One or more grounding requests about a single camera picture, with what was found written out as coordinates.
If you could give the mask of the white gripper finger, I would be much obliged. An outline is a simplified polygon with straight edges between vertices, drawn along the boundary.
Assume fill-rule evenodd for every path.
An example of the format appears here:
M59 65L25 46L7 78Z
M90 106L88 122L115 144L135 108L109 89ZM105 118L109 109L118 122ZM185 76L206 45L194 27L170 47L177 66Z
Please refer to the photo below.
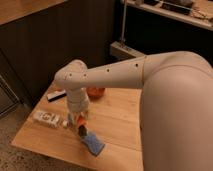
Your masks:
M84 112L84 117L85 117L86 122L89 122L89 120L90 120L90 112L89 111Z
M70 113L68 113L68 125L74 130L77 130L76 122L74 119L74 116Z

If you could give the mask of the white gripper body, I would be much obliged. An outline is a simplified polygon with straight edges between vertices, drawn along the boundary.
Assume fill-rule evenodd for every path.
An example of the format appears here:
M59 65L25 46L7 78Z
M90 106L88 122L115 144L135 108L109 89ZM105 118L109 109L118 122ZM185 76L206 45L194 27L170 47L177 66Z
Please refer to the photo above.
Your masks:
M89 107L89 97L85 88L67 90L67 105L71 113L86 111Z

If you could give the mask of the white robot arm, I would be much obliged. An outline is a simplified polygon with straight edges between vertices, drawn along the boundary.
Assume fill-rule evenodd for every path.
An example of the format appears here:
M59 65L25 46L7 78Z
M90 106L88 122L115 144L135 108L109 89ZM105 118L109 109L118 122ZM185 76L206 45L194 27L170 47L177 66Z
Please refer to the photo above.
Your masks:
M74 113L87 108L87 87L140 89L144 171L213 171L213 66L202 56L175 51L91 69L74 60L54 81Z

